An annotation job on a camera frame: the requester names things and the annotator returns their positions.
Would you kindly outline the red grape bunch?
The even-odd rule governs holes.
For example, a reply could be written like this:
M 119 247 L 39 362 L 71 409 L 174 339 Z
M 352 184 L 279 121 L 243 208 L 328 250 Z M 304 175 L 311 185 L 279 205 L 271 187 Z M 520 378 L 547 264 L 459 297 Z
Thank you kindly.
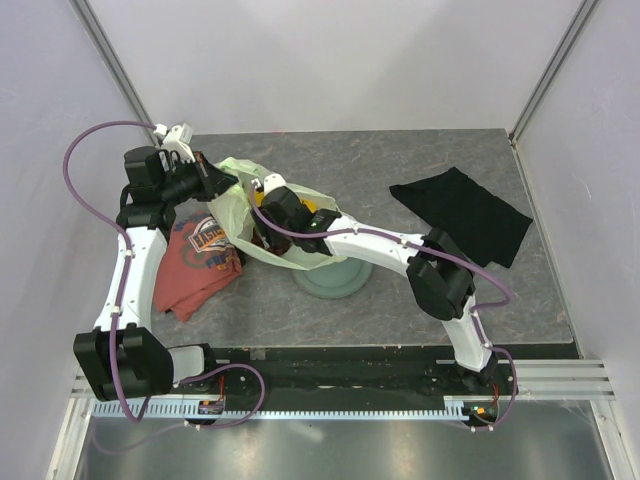
M 264 241 L 264 238 L 259 234 L 259 232 L 256 229 L 252 231 L 251 243 L 263 250 L 266 250 L 266 251 L 271 250 L 269 243 Z

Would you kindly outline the light green plastic bag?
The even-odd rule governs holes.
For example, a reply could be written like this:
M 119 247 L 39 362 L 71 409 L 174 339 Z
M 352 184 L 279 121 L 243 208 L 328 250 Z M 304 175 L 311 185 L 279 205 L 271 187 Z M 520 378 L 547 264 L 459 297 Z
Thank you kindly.
M 239 182 L 224 195 L 208 203 L 212 216 L 237 249 L 263 263 L 293 270 L 312 270 L 346 260 L 344 256 L 306 253 L 298 246 L 278 257 L 253 245 L 251 238 L 254 221 L 249 200 L 250 183 L 256 177 L 273 174 L 273 171 L 251 160 L 234 157 L 228 157 L 215 165 L 224 167 L 239 179 Z

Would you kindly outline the yellow pear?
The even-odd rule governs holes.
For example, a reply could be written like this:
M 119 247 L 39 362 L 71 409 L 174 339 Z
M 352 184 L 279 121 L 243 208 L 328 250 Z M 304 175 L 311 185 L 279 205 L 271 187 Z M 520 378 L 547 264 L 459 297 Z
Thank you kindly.
M 310 200 L 302 199 L 301 203 L 303 205 L 305 205 L 309 209 L 309 211 L 312 212 L 312 213 L 314 213 L 314 212 L 316 212 L 318 210 L 318 207 L 316 206 L 316 204 L 314 202 L 310 201 Z

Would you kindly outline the yellow lemon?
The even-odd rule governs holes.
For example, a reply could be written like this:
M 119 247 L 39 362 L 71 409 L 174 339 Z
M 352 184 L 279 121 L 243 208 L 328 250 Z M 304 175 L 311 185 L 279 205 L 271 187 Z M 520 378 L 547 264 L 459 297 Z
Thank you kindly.
M 264 200 L 264 193 L 262 191 L 254 193 L 254 200 L 258 207 L 260 207 Z

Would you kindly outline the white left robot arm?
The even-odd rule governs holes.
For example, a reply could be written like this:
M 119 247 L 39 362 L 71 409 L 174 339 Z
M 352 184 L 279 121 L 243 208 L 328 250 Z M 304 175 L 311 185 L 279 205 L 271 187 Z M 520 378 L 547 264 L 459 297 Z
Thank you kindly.
M 112 222 L 118 232 L 114 274 L 92 330 L 74 339 L 74 355 L 102 402 L 164 395 L 183 379 L 198 393 L 211 392 L 220 371 L 207 361 L 208 345 L 163 346 L 151 332 L 152 296 L 176 206 L 215 200 L 238 179 L 202 153 L 184 163 L 177 152 L 153 146 L 126 152 L 124 168 L 128 183 Z

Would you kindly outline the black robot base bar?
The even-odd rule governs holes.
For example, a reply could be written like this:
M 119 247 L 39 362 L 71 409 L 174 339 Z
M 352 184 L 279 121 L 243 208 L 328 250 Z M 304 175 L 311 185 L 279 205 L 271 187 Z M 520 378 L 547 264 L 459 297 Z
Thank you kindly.
M 245 347 L 204 346 L 204 373 L 239 364 L 205 378 L 202 373 L 180 373 L 173 381 L 173 393 L 213 393 L 224 380 L 224 392 L 237 395 L 244 387 L 240 379 L 247 365 L 264 378 L 269 393 L 278 390 L 317 392 L 320 389 L 375 389 L 415 393 L 421 397 L 509 396 L 515 374 L 509 362 L 490 355 L 479 373 L 454 361 L 450 346 L 325 346 Z

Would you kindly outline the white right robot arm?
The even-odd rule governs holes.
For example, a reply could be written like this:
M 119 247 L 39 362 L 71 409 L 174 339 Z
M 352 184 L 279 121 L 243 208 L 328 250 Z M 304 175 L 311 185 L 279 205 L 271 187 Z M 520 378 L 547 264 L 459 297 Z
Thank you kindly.
M 444 231 L 401 234 L 335 209 L 312 210 L 278 175 L 253 180 L 250 198 L 252 217 L 268 246 L 294 245 L 307 254 L 356 259 L 406 278 L 418 307 L 443 324 L 460 386 L 477 394 L 493 383 L 496 358 L 476 311 L 478 268 Z

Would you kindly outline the grey green plate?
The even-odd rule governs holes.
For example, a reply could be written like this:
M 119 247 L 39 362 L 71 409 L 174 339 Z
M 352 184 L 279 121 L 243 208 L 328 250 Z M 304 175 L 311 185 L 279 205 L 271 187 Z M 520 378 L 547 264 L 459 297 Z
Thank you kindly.
M 312 270 L 293 270 L 296 284 L 307 293 L 322 299 L 340 299 L 353 295 L 369 280 L 371 263 L 347 258 Z

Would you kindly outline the red printed t-shirt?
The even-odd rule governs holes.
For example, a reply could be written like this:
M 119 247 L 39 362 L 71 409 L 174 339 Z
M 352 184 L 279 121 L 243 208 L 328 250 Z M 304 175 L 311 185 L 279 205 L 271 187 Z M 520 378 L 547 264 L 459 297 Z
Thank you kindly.
M 214 217 L 198 211 L 174 224 L 153 294 L 159 312 L 188 321 L 243 271 L 241 257 Z

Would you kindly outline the black folded cloth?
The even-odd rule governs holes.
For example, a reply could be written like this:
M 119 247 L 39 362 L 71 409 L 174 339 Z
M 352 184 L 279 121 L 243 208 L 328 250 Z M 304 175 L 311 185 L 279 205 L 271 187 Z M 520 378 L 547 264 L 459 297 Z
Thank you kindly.
M 481 267 L 513 265 L 532 219 L 455 167 L 390 194 L 429 226 L 445 231 Z

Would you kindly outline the left aluminium frame post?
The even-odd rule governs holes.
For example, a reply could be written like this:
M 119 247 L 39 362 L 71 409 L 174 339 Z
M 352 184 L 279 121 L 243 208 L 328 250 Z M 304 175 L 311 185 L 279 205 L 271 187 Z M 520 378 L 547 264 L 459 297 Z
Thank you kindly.
M 152 118 L 127 74 L 91 2 L 88 0 L 69 0 L 68 3 L 79 18 L 84 31 L 99 53 L 134 118 L 139 122 L 151 124 Z

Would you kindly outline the aluminium corner frame rail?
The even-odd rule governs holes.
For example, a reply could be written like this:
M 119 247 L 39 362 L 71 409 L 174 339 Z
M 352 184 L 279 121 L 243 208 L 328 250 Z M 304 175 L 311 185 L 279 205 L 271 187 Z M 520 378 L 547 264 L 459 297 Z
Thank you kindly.
M 600 0 L 582 0 L 579 2 L 578 8 L 546 63 L 514 126 L 509 131 L 508 138 L 513 148 L 517 146 L 533 120 L 534 115 L 549 93 L 600 3 Z

